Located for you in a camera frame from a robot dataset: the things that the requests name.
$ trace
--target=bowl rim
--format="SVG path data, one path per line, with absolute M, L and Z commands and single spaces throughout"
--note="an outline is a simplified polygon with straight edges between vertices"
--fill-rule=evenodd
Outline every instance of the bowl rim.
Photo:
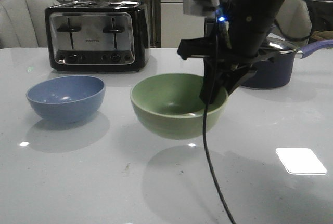
M 161 117 L 166 117 L 166 118 L 173 118 L 173 119 L 182 119 L 182 118 L 200 118 L 203 116 L 203 113 L 204 113 L 204 108 L 199 110 L 199 111 L 196 111 L 196 112 L 200 112 L 202 111 L 202 114 L 198 114 L 198 115 L 189 115 L 190 113 L 187 113 L 187 114 L 181 114 L 181 115 L 168 115 L 168 114 L 161 114 L 161 113 L 156 113 L 154 111 L 150 111 L 150 110 L 147 110 L 147 109 L 144 109 L 142 108 L 141 106 L 138 105 L 138 103 L 135 101 L 135 99 L 133 98 L 133 90 L 135 88 L 136 85 L 140 84 L 141 82 L 149 79 L 149 78 L 152 78 L 152 77 L 157 77 L 157 76 L 162 76 L 162 75 L 177 75 L 177 74 L 180 74 L 180 75 L 193 75 L 193 76 L 198 76 L 198 77 L 203 77 L 202 75 L 197 75 L 197 74 L 191 74 L 191 73 L 181 73 L 181 72 L 178 72 L 178 73 L 161 73 L 161 74 L 157 74 L 157 75 L 154 75 L 154 76 L 150 76 L 150 77 L 147 77 L 147 78 L 144 78 L 143 80 L 139 81 L 137 84 L 135 84 L 131 91 L 130 91 L 130 99 L 131 99 L 131 102 L 132 104 L 136 105 L 139 109 L 141 109 L 142 111 L 145 111 L 149 114 L 152 114 L 152 115 L 155 115 L 155 116 L 161 116 Z M 222 107 L 224 107 L 228 101 L 228 98 L 229 98 L 229 95 L 228 95 L 228 92 L 227 90 L 221 86 L 221 89 L 224 90 L 224 94 L 225 94 L 225 100 L 224 102 L 219 106 L 217 107 L 216 109 L 212 110 L 212 111 L 209 111 L 207 113 L 207 116 L 219 111 Z
M 62 79 L 62 78 L 68 78 L 68 77 L 91 77 L 91 78 L 94 78 L 94 79 L 96 79 L 96 80 L 101 81 L 103 87 L 102 87 L 101 90 L 99 90 L 98 92 L 96 92 L 96 93 L 94 93 L 94 94 L 92 94 L 92 95 L 89 95 L 88 97 L 84 97 L 84 98 L 77 99 L 77 100 L 73 100 L 73 101 L 59 102 L 59 103 L 41 102 L 41 101 L 38 101 L 38 100 L 34 100 L 34 99 L 32 99 L 32 98 L 29 97 L 29 95 L 28 95 L 29 92 L 30 92 L 33 88 L 35 88 L 35 87 L 37 87 L 37 86 L 39 86 L 39 85 L 41 85 L 41 84 L 44 84 L 44 83 L 47 83 L 47 82 L 49 82 L 49 81 L 53 81 L 53 80 L 58 80 L 58 79 Z M 69 103 L 75 103 L 75 102 L 78 102 L 78 101 L 86 100 L 86 99 L 88 99 L 88 98 L 94 97 L 95 95 L 101 93 L 101 92 L 104 91 L 104 90 L 105 90 L 105 83 L 104 83 L 103 80 L 101 80 L 101 79 L 98 78 L 98 77 L 90 76 L 90 75 L 68 75 L 68 76 L 60 76 L 60 77 L 50 78 L 49 80 L 45 80 L 45 81 L 42 81 L 42 82 L 40 82 L 40 83 L 37 83 L 37 84 L 31 86 L 31 87 L 27 90 L 25 96 L 26 96 L 26 98 L 27 98 L 29 101 L 32 101 L 32 102 L 34 102 L 34 103 L 45 104 L 45 105 L 47 105 L 47 104 L 59 105 L 59 104 L 69 104 Z

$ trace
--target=white cabinet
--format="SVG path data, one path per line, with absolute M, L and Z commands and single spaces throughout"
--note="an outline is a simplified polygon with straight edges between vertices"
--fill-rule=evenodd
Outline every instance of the white cabinet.
M 181 39 L 204 34 L 204 17 L 183 14 L 183 0 L 161 0 L 161 47 L 176 48 Z

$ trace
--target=white table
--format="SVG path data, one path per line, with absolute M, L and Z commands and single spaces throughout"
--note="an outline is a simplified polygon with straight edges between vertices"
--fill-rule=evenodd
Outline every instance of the white table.
M 53 70 L 46 48 L 0 50 L 0 223 L 229 223 L 201 137 L 150 133 L 129 99 L 148 76 L 202 74 L 202 60 L 183 61 L 176 49 L 151 54 L 140 72 L 90 73 L 107 86 L 98 113 L 56 126 L 33 112 L 25 92 L 73 73 Z M 207 138 L 238 224 L 333 223 L 332 70 L 333 50 L 321 50 L 296 60 L 282 88 L 231 94 Z M 309 148 L 327 172 L 290 174 L 277 148 Z

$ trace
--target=cooking pot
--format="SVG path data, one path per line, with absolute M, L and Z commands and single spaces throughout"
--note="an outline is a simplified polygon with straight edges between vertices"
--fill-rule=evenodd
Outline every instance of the cooking pot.
M 246 80 L 242 86 L 271 89 L 288 84 L 295 57 L 302 59 L 319 49 L 333 47 L 333 39 L 312 42 L 299 48 L 291 42 L 268 37 L 263 47 L 274 48 L 278 53 L 272 58 L 255 63 L 256 74 Z

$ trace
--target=blue led light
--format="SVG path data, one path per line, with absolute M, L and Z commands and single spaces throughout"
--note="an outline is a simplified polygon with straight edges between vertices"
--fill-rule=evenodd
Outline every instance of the blue led light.
M 218 19 L 217 19 L 219 22 L 222 22 L 222 21 L 225 21 L 225 17 L 223 17 L 223 16 L 220 16 L 220 17 L 218 17 Z

